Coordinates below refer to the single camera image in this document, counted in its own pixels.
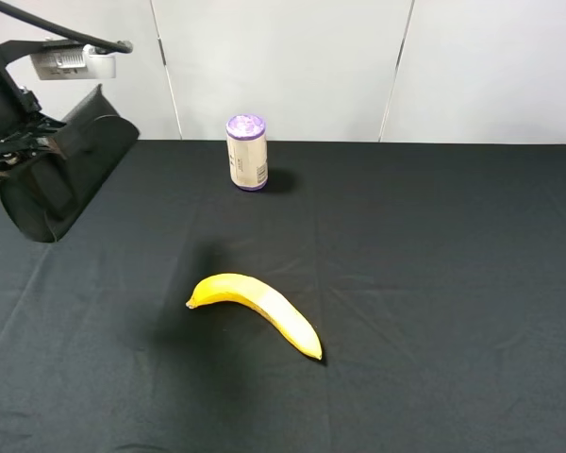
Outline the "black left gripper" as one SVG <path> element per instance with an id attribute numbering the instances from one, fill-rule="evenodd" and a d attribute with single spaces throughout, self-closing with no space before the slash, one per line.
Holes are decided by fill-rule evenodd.
<path id="1" fill-rule="evenodd" d="M 42 114 L 35 94 L 19 87 L 7 70 L 12 62 L 47 48 L 45 42 L 0 43 L 0 179 L 6 178 L 12 167 L 38 154 L 65 158 L 55 139 L 65 124 Z"/>

